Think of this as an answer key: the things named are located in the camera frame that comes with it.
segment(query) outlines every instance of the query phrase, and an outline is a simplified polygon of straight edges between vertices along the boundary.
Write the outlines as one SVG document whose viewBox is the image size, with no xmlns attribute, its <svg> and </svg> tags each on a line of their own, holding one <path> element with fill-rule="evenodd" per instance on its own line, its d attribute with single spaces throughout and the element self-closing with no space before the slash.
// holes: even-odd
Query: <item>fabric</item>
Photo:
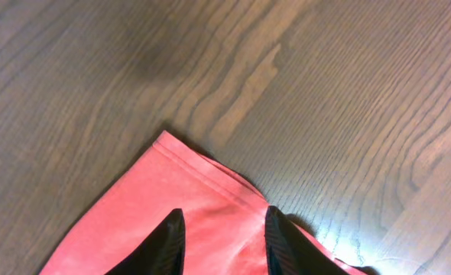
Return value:
<svg viewBox="0 0 451 275">
<path fill-rule="evenodd" d="M 184 274 L 268 274 L 263 195 L 167 132 L 74 225 L 41 274 L 104 274 L 175 208 L 185 218 Z M 341 268 L 363 274 L 302 232 Z"/>
</svg>

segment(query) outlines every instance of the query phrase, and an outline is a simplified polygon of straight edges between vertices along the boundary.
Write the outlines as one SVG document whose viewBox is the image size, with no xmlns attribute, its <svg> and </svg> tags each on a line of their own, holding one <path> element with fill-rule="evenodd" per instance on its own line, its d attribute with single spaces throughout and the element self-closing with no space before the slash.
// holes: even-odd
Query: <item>red fabric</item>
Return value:
<svg viewBox="0 0 451 275">
<path fill-rule="evenodd" d="M 184 274 L 268 274 L 267 207 L 248 181 L 164 132 L 76 223 L 41 274 L 104 274 L 175 208 L 183 209 L 187 228 Z"/>
</svg>

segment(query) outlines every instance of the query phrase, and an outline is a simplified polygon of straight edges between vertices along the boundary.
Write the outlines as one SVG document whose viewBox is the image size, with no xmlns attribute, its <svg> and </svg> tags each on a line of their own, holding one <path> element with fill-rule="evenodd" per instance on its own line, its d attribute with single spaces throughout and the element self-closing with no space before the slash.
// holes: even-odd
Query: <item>wood surface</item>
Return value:
<svg viewBox="0 0 451 275">
<path fill-rule="evenodd" d="M 451 274 L 450 0 L 0 0 L 0 274 L 164 129 L 347 263 Z"/>
</svg>

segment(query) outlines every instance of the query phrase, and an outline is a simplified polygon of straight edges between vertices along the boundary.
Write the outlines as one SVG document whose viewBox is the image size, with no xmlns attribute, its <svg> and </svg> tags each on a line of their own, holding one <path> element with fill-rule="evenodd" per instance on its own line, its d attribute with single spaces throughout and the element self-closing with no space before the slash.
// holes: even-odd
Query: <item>wood grain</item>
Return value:
<svg viewBox="0 0 451 275">
<path fill-rule="evenodd" d="M 0 1 L 0 274 L 164 128 L 344 261 L 451 273 L 451 1 Z"/>
</svg>

